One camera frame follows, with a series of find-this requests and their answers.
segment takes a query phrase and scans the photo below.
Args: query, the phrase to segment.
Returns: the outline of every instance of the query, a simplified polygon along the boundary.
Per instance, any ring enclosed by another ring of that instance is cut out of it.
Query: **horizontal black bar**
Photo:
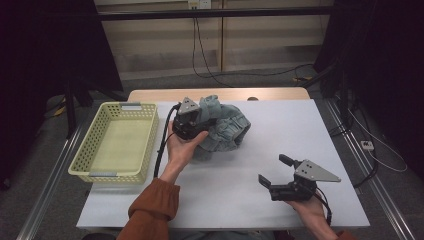
[[[352,11],[354,8],[322,6],[299,8],[265,8],[265,9],[210,9],[210,10],[173,10],[151,12],[108,12],[98,14],[85,13],[48,13],[45,17],[60,18],[94,18],[100,21],[176,19],[176,18],[215,18],[215,17],[259,17],[259,16],[297,16],[328,15],[334,11]]]

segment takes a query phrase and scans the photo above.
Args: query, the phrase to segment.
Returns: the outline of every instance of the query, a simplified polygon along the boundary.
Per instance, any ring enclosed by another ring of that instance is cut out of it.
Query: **table top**
[[[211,94],[218,95],[221,103],[239,107],[251,121],[252,128],[239,149],[213,153],[208,162],[186,167],[177,180],[182,187],[180,208],[177,217],[170,222],[171,228],[259,230],[301,227],[293,209],[272,202],[268,190],[257,181],[258,174],[274,184],[287,184],[293,180],[294,169],[278,161],[281,153],[298,160],[310,159],[342,179],[341,183],[318,183],[331,201],[332,211],[337,213],[333,216],[333,226],[369,225],[316,105],[305,89],[136,90],[128,101],[158,101],[159,126],[163,126],[172,101],[181,101],[186,96],[196,101]],[[249,97],[263,101],[245,101]],[[162,129],[159,127],[157,136],[162,135]],[[157,137],[155,149],[159,142]],[[156,155],[152,155],[151,161],[154,161]],[[164,153],[162,162],[166,161],[167,153]],[[123,227],[128,220],[129,205],[150,183],[153,168],[151,163],[147,180],[141,186],[93,184],[77,226],[86,229]]]

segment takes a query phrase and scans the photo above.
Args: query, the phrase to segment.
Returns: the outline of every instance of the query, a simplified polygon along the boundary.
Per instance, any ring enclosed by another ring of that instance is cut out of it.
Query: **white table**
[[[221,103],[239,107],[252,127],[239,149],[213,153],[210,161],[190,163],[184,169],[177,180],[181,186],[180,206],[170,228],[276,230],[302,227],[296,212],[283,202],[271,201],[268,190],[257,180],[258,174],[273,184],[293,180],[293,167],[278,160],[281,153],[297,160],[309,159],[342,179],[340,183],[318,183],[333,211],[332,226],[369,226],[313,100]],[[125,225],[128,207],[152,179],[165,117],[174,104],[158,102],[159,130],[146,183],[141,186],[93,184],[77,227]],[[166,161],[165,152],[159,172],[163,171]]]

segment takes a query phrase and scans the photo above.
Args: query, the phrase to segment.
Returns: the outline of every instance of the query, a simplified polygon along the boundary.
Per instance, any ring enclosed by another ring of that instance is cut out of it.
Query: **hand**
[[[305,227],[316,239],[337,239],[336,233],[327,224],[322,203],[313,196],[308,201],[286,201],[300,216]]]
[[[193,157],[194,149],[208,136],[207,131],[199,133],[191,140],[183,140],[172,131],[172,121],[168,124],[168,164],[160,179],[175,183],[178,175]]]

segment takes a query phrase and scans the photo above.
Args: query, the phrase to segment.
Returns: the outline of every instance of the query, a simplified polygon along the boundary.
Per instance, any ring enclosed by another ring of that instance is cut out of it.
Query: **basket handle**
[[[90,172],[89,177],[118,177],[117,172]]]
[[[119,105],[123,111],[141,111],[141,103],[139,102],[120,102]]]

